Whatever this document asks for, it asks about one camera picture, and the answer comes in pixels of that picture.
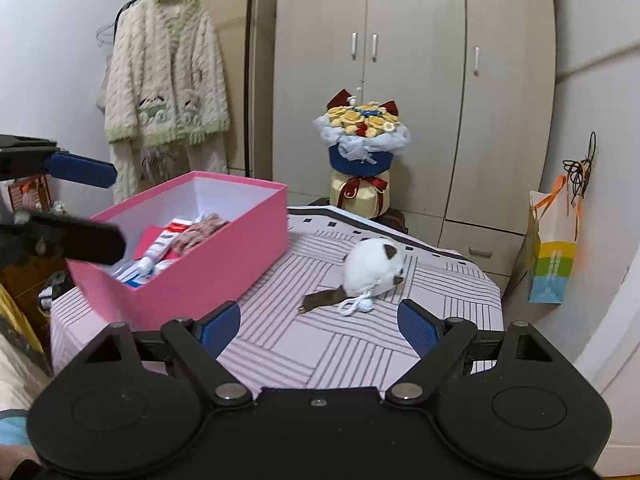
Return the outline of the striped tablecloth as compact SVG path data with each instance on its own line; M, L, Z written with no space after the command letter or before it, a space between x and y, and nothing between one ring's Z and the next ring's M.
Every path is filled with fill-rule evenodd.
M401 335L397 309L410 299L436 318L465 318L501 330L498 286L462 255L423 244L332 207L288 210L288 248L235 301L240 328L219 363L250 391L262 388L385 390L418 362ZM299 314L306 295L341 285L343 259L368 238L391 240L405 254L405 281L373 299L371 312L341 316L337 307ZM52 365L62 370L105 326L79 288L55 300Z

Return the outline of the cream knitted cardigan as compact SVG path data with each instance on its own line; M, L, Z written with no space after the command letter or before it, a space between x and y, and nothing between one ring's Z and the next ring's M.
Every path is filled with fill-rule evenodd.
M228 170L224 63L200 0L140 0L122 12L104 93L114 201L190 171Z

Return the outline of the white toothpaste tube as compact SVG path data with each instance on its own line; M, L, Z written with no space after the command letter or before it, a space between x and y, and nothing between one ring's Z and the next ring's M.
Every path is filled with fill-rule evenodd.
M137 272L142 276L149 275L154 266L169 252L175 238L187 228L190 228L192 224L191 220L175 218L163 228L159 226L147 228L134 250Z

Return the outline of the wooden side cabinet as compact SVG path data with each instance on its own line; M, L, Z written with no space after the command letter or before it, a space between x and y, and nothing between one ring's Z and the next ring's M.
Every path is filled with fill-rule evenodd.
M34 226L26 221L38 214L51 212L47 177L19 178L2 183L2 191L9 196L10 217L17 214L16 226L9 226L8 238L1 247L1 284L25 312L38 311L49 316L53 301L68 292L73 280L61 254Z

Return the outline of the pink floral scrunchie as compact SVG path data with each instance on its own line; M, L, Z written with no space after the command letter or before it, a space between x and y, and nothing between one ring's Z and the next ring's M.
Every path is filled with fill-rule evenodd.
M190 252L193 248L206 242L217 231L228 224L219 214L210 214L201 221L195 222L179 234L171 244L171 250L178 256Z

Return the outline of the colourful paper gift bag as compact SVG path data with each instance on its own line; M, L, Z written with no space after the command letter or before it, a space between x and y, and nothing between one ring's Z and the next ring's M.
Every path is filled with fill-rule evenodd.
M566 174L550 193L529 193L526 235L528 301L562 304L576 257L582 202L573 198Z

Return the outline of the blue wet wipes pack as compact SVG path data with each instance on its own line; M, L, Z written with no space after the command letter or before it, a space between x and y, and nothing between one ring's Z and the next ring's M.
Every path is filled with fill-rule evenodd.
M138 270L138 262L130 261L124 264L114 274L113 278L131 288L139 288L145 285L151 278L167 270L174 262L163 260L152 267L148 273L141 273Z

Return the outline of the white door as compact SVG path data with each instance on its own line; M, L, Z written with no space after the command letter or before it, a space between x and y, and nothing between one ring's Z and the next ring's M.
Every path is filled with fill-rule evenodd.
M576 360L608 404L613 429L597 462L605 477L639 474L639 256L630 259L602 320Z

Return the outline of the beige wardrobe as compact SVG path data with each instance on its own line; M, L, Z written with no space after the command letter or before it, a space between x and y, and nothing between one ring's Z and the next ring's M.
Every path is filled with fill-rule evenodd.
M390 170L411 229L508 276L552 115L553 0L248 0L246 157L293 204L330 192L312 124L335 93L395 103Z

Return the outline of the white plush cat keychain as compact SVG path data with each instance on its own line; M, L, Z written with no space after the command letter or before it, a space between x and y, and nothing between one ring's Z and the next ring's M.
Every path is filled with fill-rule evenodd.
M405 281L405 254L391 240L360 240L343 259L342 282L334 289L306 295L298 307L306 314L320 307L337 307L341 316L371 312L373 299Z

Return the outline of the yellow flower bouquet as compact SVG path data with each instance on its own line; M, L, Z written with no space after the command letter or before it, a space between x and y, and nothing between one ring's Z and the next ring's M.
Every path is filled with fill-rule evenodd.
M411 141L393 101L360 103L343 89L314 120L332 168L330 204L363 218L390 208L390 166Z

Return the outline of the pink cardboard box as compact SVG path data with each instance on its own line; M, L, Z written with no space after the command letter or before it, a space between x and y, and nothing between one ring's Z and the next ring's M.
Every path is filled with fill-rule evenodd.
M239 299L288 248L288 191L282 183L192 171L96 215L127 242L127 263L152 226L218 214L226 225L139 288L117 281L116 266L70 260L68 270L106 322L157 330L173 318L200 318Z

